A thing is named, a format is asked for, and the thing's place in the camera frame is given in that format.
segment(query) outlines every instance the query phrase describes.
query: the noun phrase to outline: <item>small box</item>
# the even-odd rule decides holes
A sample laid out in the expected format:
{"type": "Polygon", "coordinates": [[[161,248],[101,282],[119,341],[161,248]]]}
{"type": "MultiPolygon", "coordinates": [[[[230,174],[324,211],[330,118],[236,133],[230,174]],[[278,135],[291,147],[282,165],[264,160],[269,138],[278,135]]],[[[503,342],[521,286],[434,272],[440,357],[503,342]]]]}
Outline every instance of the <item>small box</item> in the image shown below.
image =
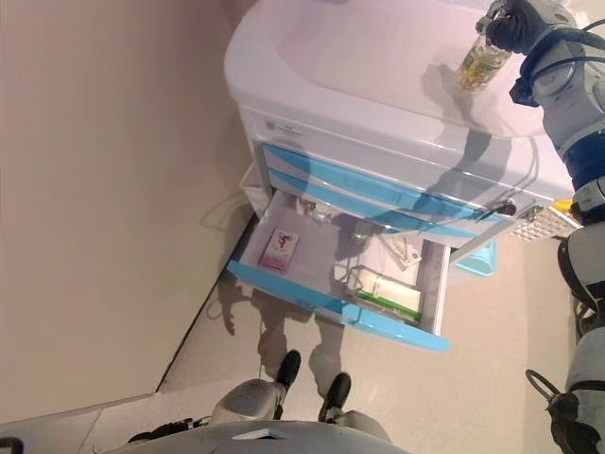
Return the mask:
{"type": "Polygon", "coordinates": [[[285,271],[298,242],[298,235],[275,229],[259,264],[272,270],[285,271]]]}

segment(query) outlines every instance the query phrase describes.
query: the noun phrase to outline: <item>tiled floor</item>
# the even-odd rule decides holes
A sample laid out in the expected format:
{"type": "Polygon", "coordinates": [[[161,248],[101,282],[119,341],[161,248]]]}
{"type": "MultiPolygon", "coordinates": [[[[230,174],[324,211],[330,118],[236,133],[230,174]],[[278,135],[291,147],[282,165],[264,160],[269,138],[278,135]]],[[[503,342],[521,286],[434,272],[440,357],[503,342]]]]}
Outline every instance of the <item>tiled floor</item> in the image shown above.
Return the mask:
{"type": "Polygon", "coordinates": [[[115,448],[137,431],[209,414],[237,383],[274,375],[291,348],[303,365],[285,418],[316,419],[320,394],[345,370],[354,380],[347,407],[374,416],[412,453],[558,452],[545,402],[524,378],[533,367],[562,385],[573,351],[557,243],[508,236],[499,248],[494,277],[458,277],[448,286],[447,354],[334,325],[224,275],[161,392],[102,411],[80,452],[115,448]]]}

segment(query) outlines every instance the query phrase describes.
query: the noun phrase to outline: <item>blue panel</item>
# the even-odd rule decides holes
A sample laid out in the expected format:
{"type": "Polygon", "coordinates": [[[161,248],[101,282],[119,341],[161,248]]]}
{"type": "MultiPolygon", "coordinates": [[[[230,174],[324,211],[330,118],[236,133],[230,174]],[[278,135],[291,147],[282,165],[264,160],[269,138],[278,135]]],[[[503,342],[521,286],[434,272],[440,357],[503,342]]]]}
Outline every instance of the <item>blue panel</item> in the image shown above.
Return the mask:
{"type": "MultiPolygon", "coordinates": [[[[264,147],[267,152],[310,176],[354,192],[360,196],[390,203],[408,211],[424,215],[460,219],[479,219],[485,214],[462,203],[431,196],[396,183],[390,183],[293,151],[267,144],[264,147]]],[[[483,220],[498,221],[501,218],[498,215],[491,215],[483,220]]]]}
{"type": "Polygon", "coordinates": [[[285,174],[284,172],[280,172],[272,168],[269,169],[269,173],[275,176],[276,178],[279,178],[284,183],[289,184],[295,189],[298,189],[299,191],[308,194],[311,197],[315,197],[316,199],[320,199],[321,201],[331,203],[335,207],[338,207],[350,213],[355,213],[361,218],[375,220],[376,222],[388,225],[395,229],[418,230],[421,232],[428,232],[430,234],[438,236],[457,236],[462,238],[472,238],[475,236],[474,234],[463,232],[459,229],[454,229],[452,227],[444,227],[434,222],[429,222],[427,220],[407,216],[398,211],[386,210],[385,208],[373,205],[366,201],[354,199],[353,197],[349,197],[344,194],[332,191],[327,187],[316,186],[308,182],[303,182],[298,178],[294,178],[290,175],[285,174]]]}
{"type": "Polygon", "coordinates": [[[273,272],[263,271],[234,260],[229,262],[227,269],[243,281],[261,290],[306,310],[318,312],[321,316],[327,316],[339,323],[400,343],[440,352],[449,350],[447,339],[390,319],[367,308],[288,281],[273,272]]]}

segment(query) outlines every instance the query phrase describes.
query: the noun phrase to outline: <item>drawer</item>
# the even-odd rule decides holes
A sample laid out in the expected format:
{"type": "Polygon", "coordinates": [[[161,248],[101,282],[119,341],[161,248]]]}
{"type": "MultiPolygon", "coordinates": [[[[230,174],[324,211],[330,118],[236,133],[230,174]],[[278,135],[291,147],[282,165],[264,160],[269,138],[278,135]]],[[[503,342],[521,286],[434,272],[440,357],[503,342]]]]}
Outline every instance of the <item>drawer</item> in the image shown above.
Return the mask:
{"type": "Polygon", "coordinates": [[[380,204],[348,196],[326,185],[305,182],[271,168],[268,174],[271,185],[288,194],[326,203],[357,218],[370,219],[392,230],[408,232],[410,235],[454,247],[460,247],[475,237],[475,234],[450,227],[447,223],[441,225],[389,210],[380,204]]]}
{"type": "MultiPolygon", "coordinates": [[[[411,282],[407,276],[409,269],[392,271],[392,259],[372,246],[376,241],[363,247],[351,241],[358,218],[334,212],[329,221],[317,223],[300,214],[296,204],[295,196],[281,191],[275,193],[241,259],[229,263],[228,269],[233,274],[267,293],[335,322],[430,350],[446,351],[449,348],[449,342],[441,337],[450,253],[447,246],[424,240],[422,260],[414,266],[418,267],[418,272],[411,282]],[[299,236],[295,252],[283,272],[259,265],[276,228],[299,236]],[[397,279],[401,278],[402,282],[420,291],[421,316],[416,323],[359,300],[348,291],[337,267],[359,258],[390,267],[391,278],[394,272],[400,272],[401,276],[395,275],[397,279]]],[[[378,234],[384,228],[374,224],[373,230],[378,234]]]]}
{"type": "MultiPolygon", "coordinates": [[[[335,165],[273,145],[264,144],[267,166],[308,181],[311,178],[335,187],[392,205],[395,209],[406,210],[417,215],[427,215],[435,219],[467,219],[476,221],[485,211],[460,201],[426,194],[399,183],[364,174],[343,166],[335,165]]],[[[498,215],[487,216],[483,222],[497,222],[498,215]]]]}

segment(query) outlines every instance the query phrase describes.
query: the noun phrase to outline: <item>bottle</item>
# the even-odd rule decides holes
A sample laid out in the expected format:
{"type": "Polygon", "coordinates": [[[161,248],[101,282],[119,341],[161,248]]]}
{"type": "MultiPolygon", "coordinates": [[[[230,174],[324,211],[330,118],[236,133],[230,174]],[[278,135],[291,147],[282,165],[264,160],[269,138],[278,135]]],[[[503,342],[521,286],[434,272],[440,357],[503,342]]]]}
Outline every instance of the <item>bottle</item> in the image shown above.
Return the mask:
{"type": "Polygon", "coordinates": [[[510,52],[488,44],[480,34],[458,69],[457,88],[463,92],[483,90],[510,57],[510,52]]]}

